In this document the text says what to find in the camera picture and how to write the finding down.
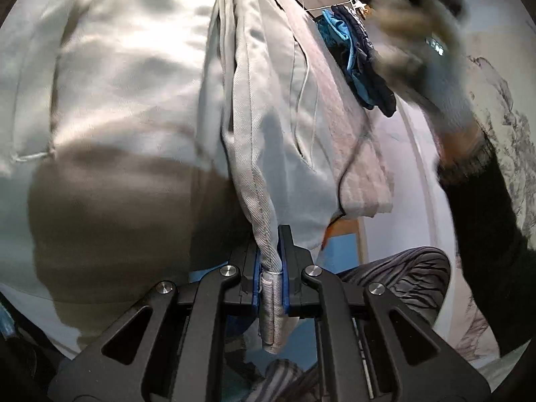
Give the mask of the right forearm black sleeve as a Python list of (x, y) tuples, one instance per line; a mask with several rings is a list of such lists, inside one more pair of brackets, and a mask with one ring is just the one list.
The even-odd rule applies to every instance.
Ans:
[(437, 177), (462, 274), (505, 356), (535, 334), (535, 252), (518, 228), (497, 155), (478, 124), (440, 138)]

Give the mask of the right gloved hand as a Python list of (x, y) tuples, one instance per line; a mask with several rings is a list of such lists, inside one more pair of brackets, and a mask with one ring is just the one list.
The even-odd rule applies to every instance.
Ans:
[(440, 0), (373, 0), (372, 21), (384, 43), (374, 70), (405, 102), (428, 115), (436, 133), (461, 133), (473, 123), (466, 92), (459, 24)]

